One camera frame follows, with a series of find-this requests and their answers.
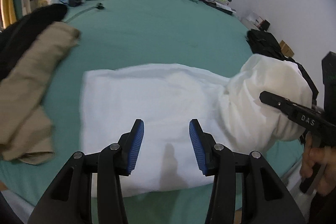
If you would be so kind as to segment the beige garment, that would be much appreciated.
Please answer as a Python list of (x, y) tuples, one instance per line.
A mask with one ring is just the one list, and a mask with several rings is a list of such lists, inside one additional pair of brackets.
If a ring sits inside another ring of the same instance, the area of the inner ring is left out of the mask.
[(78, 29), (52, 23), (1, 80), (2, 160), (39, 165), (53, 157), (53, 124), (41, 101), (56, 67), (79, 38)]

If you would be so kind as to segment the small cardboard box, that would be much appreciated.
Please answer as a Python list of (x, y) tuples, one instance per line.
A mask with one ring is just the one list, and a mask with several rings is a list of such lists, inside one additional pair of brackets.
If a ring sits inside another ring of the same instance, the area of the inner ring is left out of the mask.
[(292, 51), (291, 47), (288, 46), (288, 44), (286, 42), (284, 42), (284, 40), (280, 41), (279, 45), (280, 45), (280, 48), (281, 48), (281, 52), (284, 56), (286, 56), (286, 57), (293, 57), (294, 56), (294, 52)]

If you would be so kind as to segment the white shirt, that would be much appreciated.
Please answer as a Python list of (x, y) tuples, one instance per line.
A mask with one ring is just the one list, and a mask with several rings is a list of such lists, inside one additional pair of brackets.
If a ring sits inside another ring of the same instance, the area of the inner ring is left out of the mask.
[(268, 91), (300, 105), (312, 92), (298, 66), (253, 55), (231, 78), (180, 64), (148, 64), (83, 75), (80, 98), (81, 150), (95, 153), (128, 132), (136, 119), (144, 136), (134, 171), (121, 178), (126, 197), (212, 183), (201, 174), (189, 137), (197, 119), (205, 132), (231, 151), (267, 151), (297, 139), (303, 128), (263, 104)]

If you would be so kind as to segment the black bag on floor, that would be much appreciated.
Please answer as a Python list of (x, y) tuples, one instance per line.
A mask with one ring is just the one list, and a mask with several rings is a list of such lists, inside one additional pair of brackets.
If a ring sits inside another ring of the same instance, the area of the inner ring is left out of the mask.
[(317, 106), (317, 96), (319, 91), (310, 75), (300, 63), (296, 62), (292, 57), (286, 57), (282, 53), (280, 44), (271, 33), (259, 30), (248, 30), (246, 34), (246, 41), (253, 54), (260, 54), (281, 61), (290, 61), (297, 64), (302, 77), (306, 80), (313, 93), (312, 105)]

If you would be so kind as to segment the yellow curtain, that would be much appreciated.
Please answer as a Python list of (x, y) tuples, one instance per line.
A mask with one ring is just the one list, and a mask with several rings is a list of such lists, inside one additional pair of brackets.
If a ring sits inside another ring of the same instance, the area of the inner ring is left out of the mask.
[(4, 29), (17, 21), (14, 0), (1, 0), (1, 19)]

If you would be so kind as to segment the green bed sheet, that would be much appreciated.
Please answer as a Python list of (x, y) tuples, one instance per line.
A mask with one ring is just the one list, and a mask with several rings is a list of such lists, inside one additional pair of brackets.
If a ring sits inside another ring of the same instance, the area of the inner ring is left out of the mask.
[[(41, 101), (53, 124), (53, 157), (39, 165), (1, 160), (1, 181), (36, 205), (61, 167), (81, 150), (83, 75), (148, 64), (180, 64), (231, 78), (253, 56), (247, 29), (233, 16), (190, 0), (104, 0), (68, 9), (61, 22), (80, 31), (75, 47), (56, 67)], [(301, 159), (299, 137), (260, 152), (283, 175)], [(213, 188), (156, 191), (126, 197), (129, 223), (203, 223)]]

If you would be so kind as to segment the black garment pile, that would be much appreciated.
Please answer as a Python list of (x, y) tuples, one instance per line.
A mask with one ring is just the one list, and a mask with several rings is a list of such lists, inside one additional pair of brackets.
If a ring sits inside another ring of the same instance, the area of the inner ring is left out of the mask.
[(53, 22), (60, 22), (67, 6), (56, 3), (40, 7), (1, 32), (1, 79), (5, 79), (26, 50)]

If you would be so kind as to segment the white box black device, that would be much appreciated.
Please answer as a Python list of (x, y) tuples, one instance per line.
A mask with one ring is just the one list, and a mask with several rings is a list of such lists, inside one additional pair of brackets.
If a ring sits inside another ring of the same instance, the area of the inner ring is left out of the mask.
[(249, 30), (267, 32), (270, 28), (270, 23), (255, 12), (250, 12), (246, 17), (241, 18), (240, 22)]

